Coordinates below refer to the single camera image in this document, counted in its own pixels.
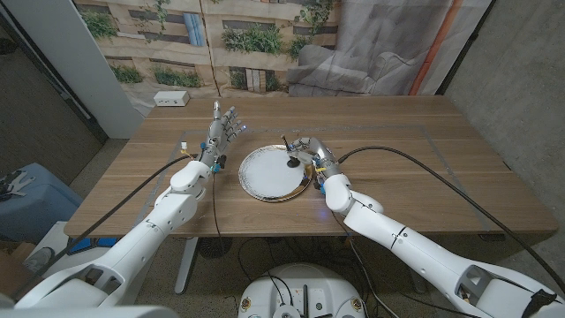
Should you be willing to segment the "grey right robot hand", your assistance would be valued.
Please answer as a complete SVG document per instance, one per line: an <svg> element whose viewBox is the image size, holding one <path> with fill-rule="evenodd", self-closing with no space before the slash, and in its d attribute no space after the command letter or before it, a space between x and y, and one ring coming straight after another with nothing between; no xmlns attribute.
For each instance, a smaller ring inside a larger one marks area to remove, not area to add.
<svg viewBox="0 0 565 318"><path fill-rule="evenodd" d="M325 168L321 174L325 178L341 174L342 171L331 150L319 139L303 137L294 140L288 146L287 154L296 158L304 165L313 165L315 168Z"/></svg>

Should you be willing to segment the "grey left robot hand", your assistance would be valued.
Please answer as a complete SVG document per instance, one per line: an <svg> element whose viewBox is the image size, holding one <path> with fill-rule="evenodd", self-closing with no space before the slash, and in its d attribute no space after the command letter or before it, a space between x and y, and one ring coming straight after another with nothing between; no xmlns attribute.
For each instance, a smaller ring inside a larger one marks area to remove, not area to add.
<svg viewBox="0 0 565 318"><path fill-rule="evenodd" d="M243 125L237 116L234 107L223 113L220 102L218 100L214 102L213 120L208 128L199 159L210 170L214 170L216 165L224 167L220 158L226 152L228 145L246 129L246 125Z"/></svg>

